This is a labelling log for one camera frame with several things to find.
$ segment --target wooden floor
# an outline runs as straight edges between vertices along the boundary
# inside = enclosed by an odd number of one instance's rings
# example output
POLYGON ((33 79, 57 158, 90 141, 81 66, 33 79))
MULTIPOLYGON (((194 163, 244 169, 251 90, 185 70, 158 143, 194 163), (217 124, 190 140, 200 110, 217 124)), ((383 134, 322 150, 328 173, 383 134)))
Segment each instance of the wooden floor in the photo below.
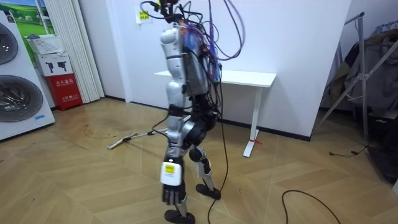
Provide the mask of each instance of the wooden floor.
MULTIPOLYGON (((140 133, 166 112, 110 99, 65 112, 56 123, 0 143, 0 223, 166 223, 159 169, 165 138, 135 139, 113 151, 106 146, 131 130, 140 133)), ((312 142, 259 133, 251 158, 242 156, 249 130, 225 125, 229 176, 223 198, 211 213, 214 224, 285 223, 281 195, 306 191, 324 201, 344 224, 397 223, 398 197, 366 154, 330 157, 330 150, 360 150, 349 122, 327 121, 312 142)), ((220 186, 225 158, 220 125, 202 144, 220 186)), ((201 180, 187 160, 188 209, 207 223, 211 200, 196 193, 201 180)), ((285 196, 290 223, 336 223, 314 199, 285 196)))

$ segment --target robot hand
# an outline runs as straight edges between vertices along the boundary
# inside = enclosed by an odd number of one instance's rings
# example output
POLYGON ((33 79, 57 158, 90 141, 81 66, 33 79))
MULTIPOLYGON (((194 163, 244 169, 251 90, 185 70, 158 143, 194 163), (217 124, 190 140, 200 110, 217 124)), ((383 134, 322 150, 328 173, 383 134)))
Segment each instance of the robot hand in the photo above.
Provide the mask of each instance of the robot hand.
POLYGON ((183 181, 183 159, 168 157, 162 164, 160 181, 163 183, 162 201, 167 205, 180 204, 185 198, 185 183, 183 181))

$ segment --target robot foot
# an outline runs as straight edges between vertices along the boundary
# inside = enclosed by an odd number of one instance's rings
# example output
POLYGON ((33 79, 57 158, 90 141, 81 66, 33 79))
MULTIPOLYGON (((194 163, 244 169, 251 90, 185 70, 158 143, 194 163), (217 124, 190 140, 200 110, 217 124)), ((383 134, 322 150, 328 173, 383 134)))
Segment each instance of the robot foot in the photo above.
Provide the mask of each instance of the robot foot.
POLYGON ((195 217, 191 213, 187 213, 187 217, 184 218, 177 210, 167 210, 164 218, 170 223, 195 224, 195 217))
POLYGON ((197 192, 203 194, 204 196, 211 197, 214 200, 221 199, 221 192, 214 188, 214 191, 210 191, 209 188, 204 184, 198 184, 196 186, 197 192))

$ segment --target picture on wall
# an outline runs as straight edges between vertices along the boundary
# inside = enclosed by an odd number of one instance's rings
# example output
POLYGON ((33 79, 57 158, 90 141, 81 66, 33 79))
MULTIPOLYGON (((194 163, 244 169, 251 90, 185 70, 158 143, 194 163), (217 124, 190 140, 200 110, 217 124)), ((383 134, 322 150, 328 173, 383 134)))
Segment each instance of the picture on wall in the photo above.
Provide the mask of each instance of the picture on wall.
MULTIPOLYGON (((44 0, 39 1, 43 8, 43 16, 49 16, 44 5, 44 0)), ((24 39, 24 44, 29 57, 34 63, 34 53, 30 49, 29 44, 24 37, 29 34, 46 34, 43 23, 39 17, 39 11, 37 10, 35 0, 0 0, 0 11, 9 12, 14 16, 19 32, 24 39)), ((49 27, 50 32, 54 34, 54 29, 50 21, 47 21, 47 26, 49 27)))

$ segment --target dryer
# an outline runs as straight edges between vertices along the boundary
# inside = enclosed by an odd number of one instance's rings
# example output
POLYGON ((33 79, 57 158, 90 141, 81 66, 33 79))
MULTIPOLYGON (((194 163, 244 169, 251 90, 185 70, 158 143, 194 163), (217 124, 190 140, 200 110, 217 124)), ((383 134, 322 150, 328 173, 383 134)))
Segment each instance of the dryer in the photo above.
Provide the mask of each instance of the dryer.
POLYGON ((54 121, 14 18, 0 11, 0 140, 54 121))

